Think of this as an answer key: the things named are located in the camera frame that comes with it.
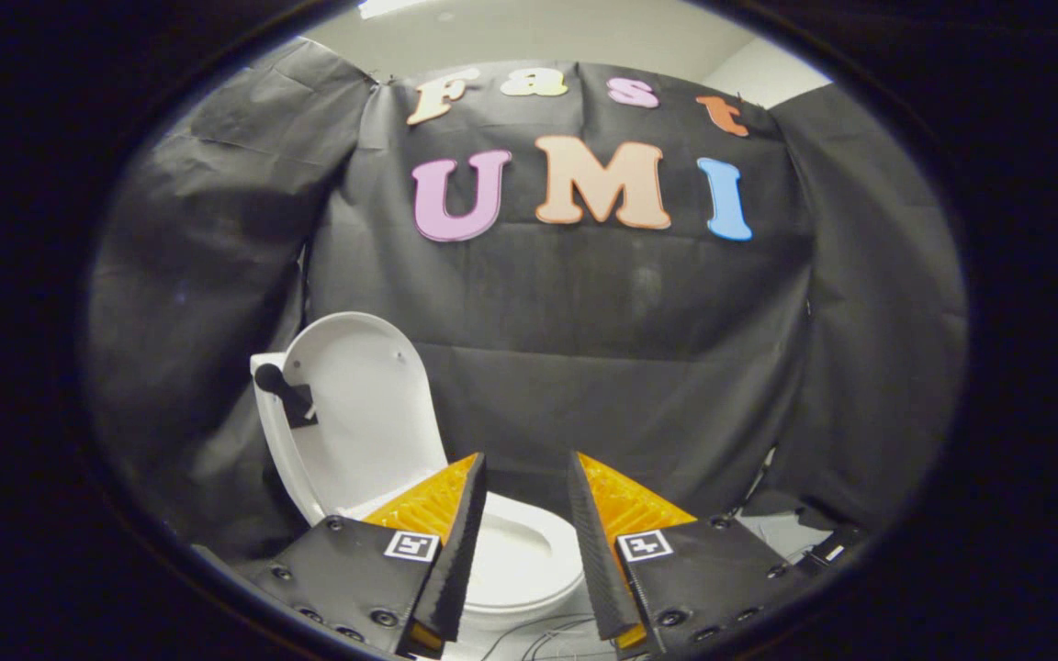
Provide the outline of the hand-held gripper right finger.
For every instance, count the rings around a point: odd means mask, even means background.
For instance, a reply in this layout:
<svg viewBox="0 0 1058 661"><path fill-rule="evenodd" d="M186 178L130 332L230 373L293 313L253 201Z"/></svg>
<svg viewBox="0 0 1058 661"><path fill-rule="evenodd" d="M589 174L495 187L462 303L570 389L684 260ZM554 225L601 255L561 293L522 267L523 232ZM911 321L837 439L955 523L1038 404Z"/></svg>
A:
<svg viewBox="0 0 1058 661"><path fill-rule="evenodd" d="M620 657L743 654L811 587L734 516L697 518L582 453L569 502L597 631Z"/></svg>

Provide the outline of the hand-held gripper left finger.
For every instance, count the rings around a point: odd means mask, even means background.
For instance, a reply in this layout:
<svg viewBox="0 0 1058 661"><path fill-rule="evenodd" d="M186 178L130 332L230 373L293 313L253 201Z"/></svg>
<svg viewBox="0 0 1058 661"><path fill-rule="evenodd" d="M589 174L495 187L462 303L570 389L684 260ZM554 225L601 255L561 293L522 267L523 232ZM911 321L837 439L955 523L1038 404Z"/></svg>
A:
<svg viewBox="0 0 1058 661"><path fill-rule="evenodd" d="M486 506L475 453L361 519L331 515L252 577L276 605L382 655L441 658L459 634Z"/></svg>

